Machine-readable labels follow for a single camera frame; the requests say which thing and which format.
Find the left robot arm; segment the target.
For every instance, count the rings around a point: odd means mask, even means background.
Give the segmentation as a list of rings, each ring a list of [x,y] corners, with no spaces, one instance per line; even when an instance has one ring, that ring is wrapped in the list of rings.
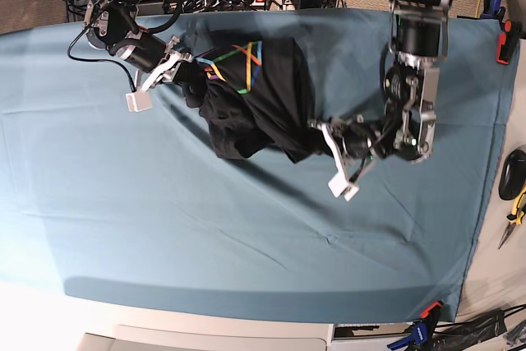
[[[355,115],[347,120],[312,121],[334,158],[332,194],[350,200],[359,178],[375,161],[395,155],[418,163],[432,153],[435,102],[440,70],[447,56],[449,11],[453,0],[390,0],[390,37],[382,53],[392,54],[381,68],[385,114],[375,121]]]

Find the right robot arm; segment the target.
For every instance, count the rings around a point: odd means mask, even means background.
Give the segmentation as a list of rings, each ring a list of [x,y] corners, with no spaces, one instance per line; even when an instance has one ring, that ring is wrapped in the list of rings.
[[[136,22],[141,0],[89,0],[83,30],[69,44],[67,56],[76,62],[108,62],[127,76],[128,110],[138,113],[152,107],[150,91],[159,84],[182,87],[189,106],[201,104],[205,95],[205,72],[189,52],[177,49],[179,38],[165,42],[158,33],[172,27],[183,12],[183,0],[161,25],[144,27]]]

